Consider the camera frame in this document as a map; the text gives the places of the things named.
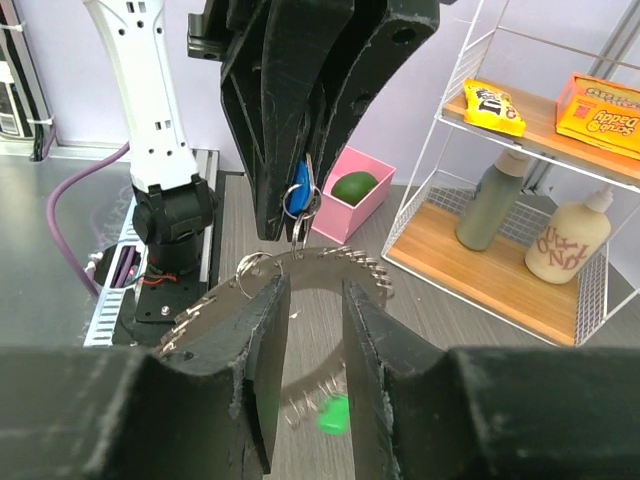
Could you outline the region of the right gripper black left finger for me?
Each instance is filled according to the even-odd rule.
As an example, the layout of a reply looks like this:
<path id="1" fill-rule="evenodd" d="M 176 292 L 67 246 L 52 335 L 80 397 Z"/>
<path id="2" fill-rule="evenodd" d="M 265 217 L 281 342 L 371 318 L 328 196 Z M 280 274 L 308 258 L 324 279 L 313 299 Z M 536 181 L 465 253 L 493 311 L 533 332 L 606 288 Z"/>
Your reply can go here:
<path id="1" fill-rule="evenodd" d="M 272 468 L 290 279 L 165 356 L 5 347 L 5 479 L 260 479 Z"/>

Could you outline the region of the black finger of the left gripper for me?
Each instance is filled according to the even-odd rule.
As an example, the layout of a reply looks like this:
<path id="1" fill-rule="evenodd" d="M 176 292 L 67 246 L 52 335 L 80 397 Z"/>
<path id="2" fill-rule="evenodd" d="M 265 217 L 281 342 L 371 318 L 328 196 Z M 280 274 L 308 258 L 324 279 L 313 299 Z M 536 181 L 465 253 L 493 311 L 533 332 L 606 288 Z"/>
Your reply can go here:
<path id="1" fill-rule="evenodd" d="M 322 67 L 315 60 L 223 64 L 223 106 L 250 178 L 262 240 L 276 241 L 281 235 L 282 199 L 308 138 L 308 101 Z"/>
<path id="2" fill-rule="evenodd" d="M 369 105 L 398 69 L 438 30 L 437 1 L 356 1 L 321 71 L 326 110 L 314 174 L 325 184 Z"/>

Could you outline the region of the blue tag key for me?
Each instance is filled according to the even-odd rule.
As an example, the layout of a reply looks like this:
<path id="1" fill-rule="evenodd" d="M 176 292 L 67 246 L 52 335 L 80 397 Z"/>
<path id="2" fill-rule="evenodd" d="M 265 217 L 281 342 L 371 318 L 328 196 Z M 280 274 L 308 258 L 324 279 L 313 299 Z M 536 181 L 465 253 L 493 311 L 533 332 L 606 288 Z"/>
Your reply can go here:
<path id="1" fill-rule="evenodd" d="M 284 219 L 312 219 L 321 203 L 321 191 L 316 185 L 311 155 L 306 153 L 298 163 L 293 184 L 285 192 L 282 207 Z"/>

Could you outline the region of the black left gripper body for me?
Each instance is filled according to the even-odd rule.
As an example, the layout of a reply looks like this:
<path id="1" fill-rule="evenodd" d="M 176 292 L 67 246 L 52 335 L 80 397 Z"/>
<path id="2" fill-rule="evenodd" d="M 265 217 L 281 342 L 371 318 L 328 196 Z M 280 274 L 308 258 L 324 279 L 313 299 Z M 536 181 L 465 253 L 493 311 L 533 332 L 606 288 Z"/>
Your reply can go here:
<path id="1" fill-rule="evenodd" d="M 443 1 L 207 1 L 189 16 L 189 55 L 246 62 L 351 65 L 383 29 L 399 49 L 439 28 Z"/>

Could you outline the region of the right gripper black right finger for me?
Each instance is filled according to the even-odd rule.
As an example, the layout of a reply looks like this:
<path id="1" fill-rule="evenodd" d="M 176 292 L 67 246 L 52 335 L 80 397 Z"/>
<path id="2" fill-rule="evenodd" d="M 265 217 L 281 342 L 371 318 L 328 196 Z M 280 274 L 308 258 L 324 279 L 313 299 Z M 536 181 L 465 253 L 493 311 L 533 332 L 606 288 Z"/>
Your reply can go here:
<path id="1" fill-rule="evenodd" d="M 353 281 L 342 317 L 357 478 L 638 477 L 637 350 L 442 350 Z"/>

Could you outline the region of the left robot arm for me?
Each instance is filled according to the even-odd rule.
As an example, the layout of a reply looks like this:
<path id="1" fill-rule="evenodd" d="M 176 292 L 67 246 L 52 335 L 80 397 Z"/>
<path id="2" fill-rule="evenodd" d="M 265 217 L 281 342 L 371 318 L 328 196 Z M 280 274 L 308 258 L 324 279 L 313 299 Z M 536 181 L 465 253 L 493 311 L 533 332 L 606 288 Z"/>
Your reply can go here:
<path id="1" fill-rule="evenodd" d="M 216 201 L 181 125 L 161 1 L 90 1 L 126 115 L 134 228 L 150 270 L 200 265 Z M 259 238 L 292 223 L 298 164 L 323 185 L 371 102 L 440 25 L 438 1 L 209 1 L 188 22 L 191 56 L 221 65 L 220 99 L 252 189 Z"/>

